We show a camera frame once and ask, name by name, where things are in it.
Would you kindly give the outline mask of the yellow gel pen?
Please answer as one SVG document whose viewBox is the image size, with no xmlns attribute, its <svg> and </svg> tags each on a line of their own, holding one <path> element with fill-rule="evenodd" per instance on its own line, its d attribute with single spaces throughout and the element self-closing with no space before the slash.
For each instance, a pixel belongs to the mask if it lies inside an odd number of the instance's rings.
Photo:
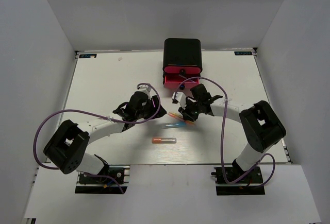
<svg viewBox="0 0 330 224">
<path fill-rule="evenodd" d="M 182 122 L 184 122 L 186 125 L 195 125 L 194 122 L 189 121 L 189 120 L 184 120 L 183 118 L 180 119 Z"/>
</svg>

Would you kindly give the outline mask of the pink drawer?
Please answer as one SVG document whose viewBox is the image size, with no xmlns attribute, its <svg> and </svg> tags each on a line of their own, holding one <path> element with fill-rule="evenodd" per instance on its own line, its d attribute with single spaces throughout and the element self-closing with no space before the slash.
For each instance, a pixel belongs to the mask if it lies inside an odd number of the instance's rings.
<svg viewBox="0 0 330 224">
<path fill-rule="evenodd" d="M 199 67 L 194 66 L 166 66 L 163 71 L 167 74 L 179 74 L 181 71 L 184 71 L 185 74 L 199 74 L 202 70 Z"/>
<path fill-rule="evenodd" d="M 194 79 L 190 79 L 184 83 L 182 83 L 182 82 L 192 76 L 193 75 L 183 76 L 180 74 L 164 74 L 163 75 L 163 86 L 165 88 L 174 89 L 174 90 L 177 88 L 179 88 L 180 90 L 190 89 L 199 84 L 199 79 L 194 78 Z"/>
</svg>

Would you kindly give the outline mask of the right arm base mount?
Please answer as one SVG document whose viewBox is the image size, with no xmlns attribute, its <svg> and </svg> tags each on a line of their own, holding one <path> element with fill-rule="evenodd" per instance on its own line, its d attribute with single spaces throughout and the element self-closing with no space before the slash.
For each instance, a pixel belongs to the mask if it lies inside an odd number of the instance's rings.
<svg viewBox="0 0 330 224">
<path fill-rule="evenodd" d="M 254 168 L 247 176 L 235 184 L 227 184 L 223 178 L 222 168 L 215 167 L 211 172 L 215 179 L 217 196 L 257 196 L 264 195 L 263 177 L 260 167 Z"/>
</svg>

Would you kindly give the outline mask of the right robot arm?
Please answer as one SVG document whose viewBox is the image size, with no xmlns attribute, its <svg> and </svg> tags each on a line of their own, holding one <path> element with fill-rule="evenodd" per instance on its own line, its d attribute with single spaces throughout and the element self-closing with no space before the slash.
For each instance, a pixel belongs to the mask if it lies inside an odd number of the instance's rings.
<svg viewBox="0 0 330 224">
<path fill-rule="evenodd" d="M 262 156 L 286 136 L 286 129 L 270 104 L 261 100 L 252 105 L 238 104 L 224 96 L 211 94 L 203 84 L 190 89 L 192 96 L 176 92 L 172 102 L 180 105 L 178 111 L 184 120 L 194 122 L 200 114 L 223 118 L 221 139 L 224 139 L 224 125 L 227 119 L 242 125 L 247 145 L 232 163 L 233 177 L 245 182 L 252 175 L 252 168 Z"/>
</svg>

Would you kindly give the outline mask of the red gel pen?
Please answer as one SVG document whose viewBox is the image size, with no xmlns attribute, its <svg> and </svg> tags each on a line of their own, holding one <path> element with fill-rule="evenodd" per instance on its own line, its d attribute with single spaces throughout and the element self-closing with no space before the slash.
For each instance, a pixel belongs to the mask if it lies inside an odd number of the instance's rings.
<svg viewBox="0 0 330 224">
<path fill-rule="evenodd" d="M 182 120 L 182 119 L 183 119 L 181 116 L 179 116 L 179 115 L 176 114 L 176 113 L 168 112 L 168 115 L 169 115 L 170 117 L 173 117 L 173 118 L 178 119 L 178 120 Z"/>
</svg>

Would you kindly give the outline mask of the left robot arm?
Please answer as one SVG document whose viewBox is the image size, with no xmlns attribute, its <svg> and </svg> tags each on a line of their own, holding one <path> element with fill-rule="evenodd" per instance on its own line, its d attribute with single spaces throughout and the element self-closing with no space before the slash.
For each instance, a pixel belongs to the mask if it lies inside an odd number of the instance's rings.
<svg viewBox="0 0 330 224">
<path fill-rule="evenodd" d="M 156 95 L 150 97 L 136 91 L 128 102 L 120 104 L 113 113 L 119 115 L 122 122 L 98 118 L 76 124 L 69 119 L 65 120 L 45 146 L 44 154 L 64 174 L 79 171 L 91 174 L 97 182 L 106 181 L 109 164 L 100 156 L 87 153 L 88 145 L 106 136 L 122 133 L 140 119 L 161 118 L 167 112 L 159 104 Z"/>
</svg>

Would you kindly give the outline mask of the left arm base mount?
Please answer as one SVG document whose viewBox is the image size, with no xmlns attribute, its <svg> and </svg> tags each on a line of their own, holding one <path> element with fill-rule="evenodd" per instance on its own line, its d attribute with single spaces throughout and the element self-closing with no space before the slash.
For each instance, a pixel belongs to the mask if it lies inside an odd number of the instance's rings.
<svg viewBox="0 0 330 224">
<path fill-rule="evenodd" d="M 79 173 L 75 193 L 95 195 L 124 194 L 128 188 L 129 176 L 130 166 L 128 165 L 109 166 L 101 173 L 101 176 L 97 177 Z"/>
</svg>

